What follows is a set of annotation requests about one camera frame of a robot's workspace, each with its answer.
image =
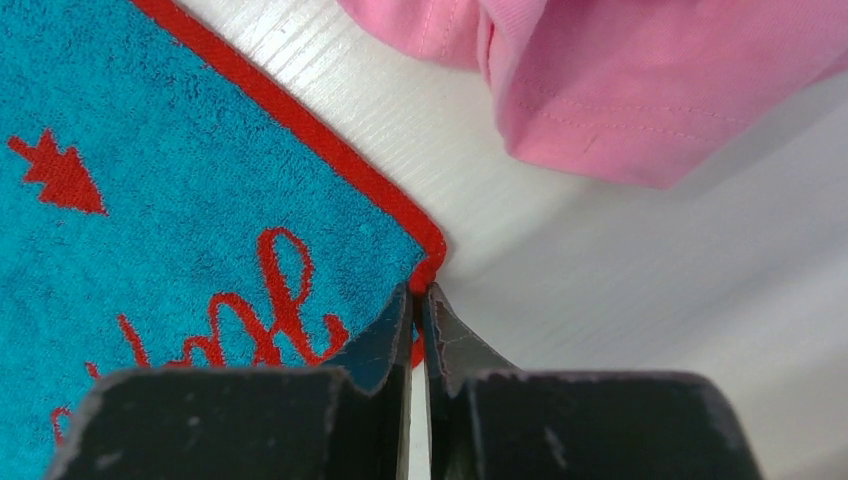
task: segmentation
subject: pink garment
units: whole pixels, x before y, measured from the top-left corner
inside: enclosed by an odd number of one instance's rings
[[[848,0],[339,0],[418,58],[479,69],[507,151],[669,187],[848,68]]]

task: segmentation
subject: stitching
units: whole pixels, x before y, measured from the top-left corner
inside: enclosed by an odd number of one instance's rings
[[[710,138],[698,137],[698,136],[695,136],[695,135],[689,135],[689,134],[686,134],[686,133],[683,133],[683,132],[678,132],[678,131],[675,131],[675,130],[666,130],[664,128],[655,128],[655,127],[649,127],[649,126],[646,126],[646,125],[627,125],[627,124],[623,124],[623,123],[580,123],[580,122],[573,122],[571,120],[566,120],[566,119],[561,118],[561,117],[556,117],[556,116],[551,115],[549,113],[537,112],[535,109],[533,109],[532,107],[530,107],[530,105],[527,105],[526,103],[518,102],[518,105],[521,106],[522,108],[524,108],[525,110],[527,110],[528,112],[538,113],[539,115],[541,115],[541,116],[543,116],[543,117],[545,117],[549,120],[553,120],[555,122],[562,123],[564,125],[568,125],[568,126],[571,126],[571,127],[607,128],[607,129],[612,129],[612,130],[637,130],[637,131],[660,133],[660,134],[663,134],[663,135],[671,135],[673,137],[685,138],[687,140],[692,140],[692,141],[695,141],[695,142],[704,142],[704,143],[716,142],[716,140],[710,139]]]
[[[600,110],[605,112],[620,112],[620,111],[664,111],[664,112],[683,112],[683,113],[692,113],[696,115],[703,115],[705,117],[711,117],[718,120],[724,120],[730,123],[739,123],[742,125],[750,125],[751,122],[748,120],[742,120],[734,117],[726,117],[724,115],[720,115],[716,112],[711,112],[709,110],[702,110],[700,108],[695,107],[673,107],[673,106],[650,106],[650,105],[622,105],[618,107],[606,107],[601,105],[589,105],[585,103],[578,102],[576,100],[572,100],[570,98],[564,98],[557,92],[552,90],[545,89],[540,85],[536,85],[529,80],[523,78],[516,78],[516,82],[521,83],[523,85],[527,85],[528,87],[536,90],[536,92],[541,93],[543,95],[549,96],[551,99],[557,99],[565,104],[573,105],[575,107],[585,108],[589,110]]]
[[[424,41],[427,39],[427,30],[430,29],[430,18],[433,17],[433,6],[436,0],[430,0],[430,8],[427,9],[427,18],[424,19],[424,30],[421,32],[421,45],[418,47],[418,54],[424,54]]]
[[[451,30],[453,29],[453,21],[454,18],[456,18],[457,6],[459,6],[459,0],[454,0],[453,8],[451,9],[451,16],[448,19],[448,28],[445,29],[445,34],[444,36],[442,36],[442,53],[441,55],[439,55],[439,59],[445,58],[445,55],[447,55],[448,53],[448,36],[450,35]]]

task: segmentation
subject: cloth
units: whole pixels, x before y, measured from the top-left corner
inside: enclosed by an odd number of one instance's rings
[[[42,478],[101,375],[316,364],[435,276],[427,216],[174,3],[0,25],[2,478]]]
[[[664,188],[848,68],[844,0],[339,0],[418,58],[479,70],[506,150]]]

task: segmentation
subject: white table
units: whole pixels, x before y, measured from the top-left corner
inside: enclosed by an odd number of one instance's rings
[[[652,191],[508,158],[480,78],[402,57],[333,0],[183,1],[430,212],[440,282],[508,358],[706,374],[769,478],[848,478],[848,75]]]

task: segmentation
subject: pink cloth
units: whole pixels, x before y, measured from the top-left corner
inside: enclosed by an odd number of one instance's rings
[[[669,187],[848,68],[848,0],[339,0],[383,42],[478,69],[507,151]]]

